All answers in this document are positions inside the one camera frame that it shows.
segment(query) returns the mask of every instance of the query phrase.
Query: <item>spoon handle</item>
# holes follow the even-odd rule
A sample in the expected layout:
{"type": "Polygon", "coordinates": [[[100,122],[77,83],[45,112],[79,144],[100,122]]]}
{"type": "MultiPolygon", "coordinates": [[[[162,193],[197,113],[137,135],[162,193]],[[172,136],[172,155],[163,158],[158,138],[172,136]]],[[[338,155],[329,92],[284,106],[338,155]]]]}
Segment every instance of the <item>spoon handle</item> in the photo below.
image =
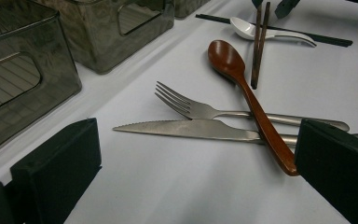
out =
{"type": "Polygon", "coordinates": [[[292,39],[303,41],[314,48],[316,47],[316,43],[313,41],[312,38],[310,38],[307,35],[303,35],[301,33],[290,32],[290,31],[267,30],[266,38],[272,38],[272,37],[292,38],[292,39]]]}
{"type": "Polygon", "coordinates": [[[258,103],[255,95],[247,85],[245,79],[243,79],[241,82],[237,81],[237,84],[242,88],[243,96],[245,97],[246,102],[248,103],[255,117],[255,123],[257,125],[258,131],[274,155],[276,162],[288,175],[298,175],[295,165],[295,155],[283,142],[278,132],[272,126],[272,123],[267,118],[266,113],[264,112],[260,103],[258,103]]]}

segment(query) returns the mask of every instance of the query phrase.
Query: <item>table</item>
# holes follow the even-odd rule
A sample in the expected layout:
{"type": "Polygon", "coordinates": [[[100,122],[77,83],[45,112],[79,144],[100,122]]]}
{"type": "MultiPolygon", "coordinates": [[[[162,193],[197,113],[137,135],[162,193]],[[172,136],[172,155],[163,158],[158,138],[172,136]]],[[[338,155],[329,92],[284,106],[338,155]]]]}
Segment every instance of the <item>table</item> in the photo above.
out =
{"type": "MultiPolygon", "coordinates": [[[[211,0],[196,13],[255,21],[251,1],[211,0]]],[[[264,110],[343,120],[350,133],[358,133],[358,4],[304,0],[272,25],[350,39],[353,45],[319,43],[313,49],[268,40],[254,91],[264,110]]],[[[154,95],[157,81],[215,108],[248,109],[241,91],[208,63],[206,50],[215,39],[237,49],[250,80],[253,42],[195,13],[107,75],[77,64],[82,92],[2,146],[0,180],[8,183],[9,167],[60,129],[96,118],[103,169],[65,223],[347,222],[301,176],[285,175],[265,146],[112,131],[133,122],[184,119],[154,95]]],[[[250,119],[221,120],[256,130],[250,119]]]]}

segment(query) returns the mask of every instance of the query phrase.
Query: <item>cutlery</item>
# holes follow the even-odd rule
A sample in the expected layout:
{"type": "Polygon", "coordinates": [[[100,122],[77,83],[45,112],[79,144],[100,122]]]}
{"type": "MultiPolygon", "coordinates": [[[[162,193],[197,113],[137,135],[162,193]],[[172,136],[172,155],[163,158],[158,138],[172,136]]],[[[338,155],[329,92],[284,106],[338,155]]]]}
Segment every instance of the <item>cutlery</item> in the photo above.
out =
{"type": "MultiPolygon", "coordinates": [[[[113,128],[113,130],[127,133],[147,133],[257,144],[264,143],[258,132],[232,128],[218,119],[148,121],[118,126],[113,128]]],[[[296,146],[296,135],[281,134],[281,137],[288,146],[296,146]]]]}
{"type": "MultiPolygon", "coordinates": [[[[224,111],[216,110],[210,105],[206,105],[194,100],[191,100],[177,91],[169,88],[161,82],[158,82],[156,86],[156,96],[163,101],[166,105],[170,106],[173,110],[179,114],[185,116],[188,119],[214,119],[216,117],[240,117],[251,118],[252,113],[249,111],[224,111]]],[[[304,118],[288,115],[278,114],[266,114],[269,120],[277,123],[300,126],[302,119],[313,119],[319,122],[327,123],[335,126],[342,131],[347,132],[350,127],[348,124],[342,121],[329,120],[329,119],[314,119],[304,118]]]]}
{"type": "MultiPolygon", "coordinates": [[[[235,33],[237,33],[237,35],[239,35],[245,39],[248,39],[248,40],[255,40],[255,28],[256,27],[253,24],[251,24],[250,22],[244,21],[240,18],[231,17],[230,24],[231,24],[232,28],[234,29],[235,33]]],[[[296,32],[267,29],[266,39],[271,39],[274,37],[288,38],[288,39],[294,38],[297,40],[301,40],[301,41],[309,44],[312,47],[316,47],[316,43],[313,41],[312,38],[310,38],[307,35],[303,35],[301,33],[296,33],[296,32]]]]}
{"type": "Polygon", "coordinates": [[[215,40],[208,47],[208,58],[212,67],[224,77],[235,82],[242,89],[243,96],[255,116],[255,123],[262,138],[266,141],[276,162],[283,171],[291,176],[298,175],[295,155],[283,142],[272,123],[266,116],[260,103],[249,88],[243,76],[245,63],[240,54],[227,42],[215,40]]]}
{"type": "MultiPolygon", "coordinates": [[[[230,24],[230,20],[228,18],[223,18],[223,17],[215,17],[215,16],[211,16],[211,15],[197,14],[196,18],[230,24]]],[[[314,41],[317,41],[320,43],[325,43],[325,44],[330,44],[330,45],[341,46],[341,47],[345,47],[345,48],[347,48],[348,46],[353,44],[353,41],[351,41],[351,40],[340,39],[340,38],[335,38],[335,37],[331,37],[331,36],[310,34],[310,33],[289,30],[289,29],[283,29],[283,28],[274,27],[274,26],[267,26],[267,28],[269,28],[270,30],[289,31],[289,32],[300,33],[300,34],[307,35],[307,36],[311,37],[314,41]]]]}
{"type": "Polygon", "coordinates": [[[253,55],[252,78],[251,78],[251,86],[252,89],[254,90],[257,89],[258,77],[260,74],[261,58],[263,57],[263,49],[264,49],[264,42],[266,40],[267,25],[269,24],[269,7],[270,7],[270,2],[267,2],[266,11],[264,12],[263,28],[261,30],[260,37],[259,37],[259,29],[261,23],[262,6],[259,6],[257,8],[254,55],[253,55]]]}

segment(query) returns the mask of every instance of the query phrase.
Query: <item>dark chopsticks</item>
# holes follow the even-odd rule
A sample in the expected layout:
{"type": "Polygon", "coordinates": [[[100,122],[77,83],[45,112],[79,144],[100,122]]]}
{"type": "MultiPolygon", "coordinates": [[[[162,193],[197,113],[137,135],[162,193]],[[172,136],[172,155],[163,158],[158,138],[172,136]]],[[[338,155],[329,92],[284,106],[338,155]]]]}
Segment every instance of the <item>dark chopsticks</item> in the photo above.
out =
{"type": "Polygon", "coordinates": [[[259,42],[260,42],[260,24],[261,24],[261,11],[262,5],[258,6],[257,14],[255,17],[255,42],[254,42],[254,55],[252,61],[252,77],[251,77],[251,86],[255,90],[257,88],[258,81],[258,54],[259,54],[259,42]]]}
{"type": "MultiPolygon", "coordinates": [[[[252,67],[252,78],[251,78],[251,86],[252,89],[257,89],[257,83],[258,83],[258,77],[260,74],[260,66],[261,66],[261,58],[263,57],[263,49],[264,49],[264,42],[266,40],[266,32],[267,32],[267,26],[269,24],[269,7],[270,7],[271,3],[267,2],[266,5],[266,10],[264,12],[264,19],[263,19],[263,28],[261,30],[261,36],[260,36],[260,40],[255,42],[254,48],[257,48],[257,54],[254,56],[254,59],[256,57],[256,65],[255,65],[255,69],[252,67]]],[[[262,11],[262,5],[260,5],[257,9],[257,16],[259,16],[258,14],[260,14],[261,17],[261,11],[262,11]]]]}
{"type": "MultiPolygon", "coordinates": [[[[215,16],[210,16],[210,15],[205,15],[205,14],[197,14],[196,18],[230,24],[228,18],[215,17],[215,16]]],[[[320,43],[325,43],[325,44],[330,44],[330,45],[348,47],[353,44],[353,41],[351,41],[351,40],[340,39],[340,38],[335,38],[335,37],[330,37],[330,36],[325,36],[325,35],[315,35],[315,34],[310,34],[310,33],[299,32],[299,31],[295,31],[295,30],[288,30],[288,29],[283,29],[283,28],[279,28],[279,27],[273,27],[273,26],[268,26],[267,28],[269,28],[271,30],[297,32],[297,33],[309,36],[314,41],[317,41],[320,43]]]]}

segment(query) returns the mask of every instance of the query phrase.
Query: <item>stainless steel fork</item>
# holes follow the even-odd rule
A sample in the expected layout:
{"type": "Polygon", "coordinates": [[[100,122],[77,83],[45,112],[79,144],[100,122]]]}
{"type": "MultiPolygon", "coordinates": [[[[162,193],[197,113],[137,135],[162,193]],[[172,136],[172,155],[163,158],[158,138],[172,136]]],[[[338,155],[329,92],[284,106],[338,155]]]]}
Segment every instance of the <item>stainless steel fork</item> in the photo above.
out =
{"type": "MultiPolygon", "coordinates": [[[[200,103],[185,97],[184,95],[172,90],[161,82],[158,82],[156,91],[157,92],[155,92],[155,94],[160,100],[188,119],[213,119],[219,116],[250,118],[252,116],[252,113],[249,111],[227,111],[214,109],[210,105],[206,105],[204,103],[200,103]]],[[[313,119],[278,114],[267,114],[267,117],[273,122],[294,126],[300,126],[302,119],[313,119]]],[[[342,121],[329,119],[313,120],[330,124],[345,132],[350,129],[348,124],[342,121]]]]}

